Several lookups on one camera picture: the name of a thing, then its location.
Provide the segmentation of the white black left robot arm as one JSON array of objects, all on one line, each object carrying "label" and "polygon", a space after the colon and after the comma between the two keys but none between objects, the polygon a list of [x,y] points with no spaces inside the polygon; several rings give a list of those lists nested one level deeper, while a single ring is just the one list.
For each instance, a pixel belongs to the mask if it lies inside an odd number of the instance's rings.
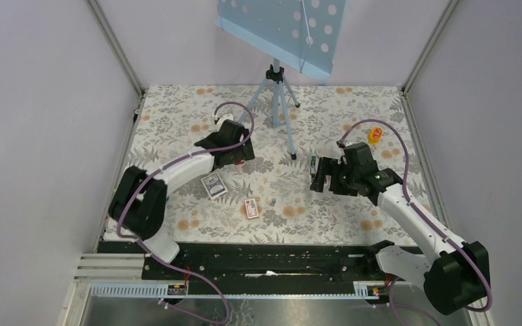
[{"label": "white black left robot arm", "polygon": [[171,160],[161,169],[148,173],[137,166],[128,167],[108,208],[108,215],[131,232],[158,261],[158,271],[168,279],[184,269],[178,257],[179,245],[164,226],[169,196],[178,188],[228,165],[253,160],[251,132],[242,124],[224,120],[219,130],[195,142],[184,156]]}]

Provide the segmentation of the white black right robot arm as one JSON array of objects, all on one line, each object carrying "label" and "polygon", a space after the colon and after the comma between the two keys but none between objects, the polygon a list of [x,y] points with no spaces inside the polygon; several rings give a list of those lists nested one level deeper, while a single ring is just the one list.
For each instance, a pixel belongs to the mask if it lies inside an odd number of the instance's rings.
[{"label": "white black right robot arm", "polygon": [[390,168],[381,170],[369,146],[340,148],[340,158],[311,155],[310,189],[340,196],[363,196],[392,217],[423,253],[416,255],[384,240],[370,248],[362,269],[368,278],[398,276],[423,289],[441,314],[448,315],[491,293],[489,254],[478,241],[469,243],[441,224],[407,192]]}]

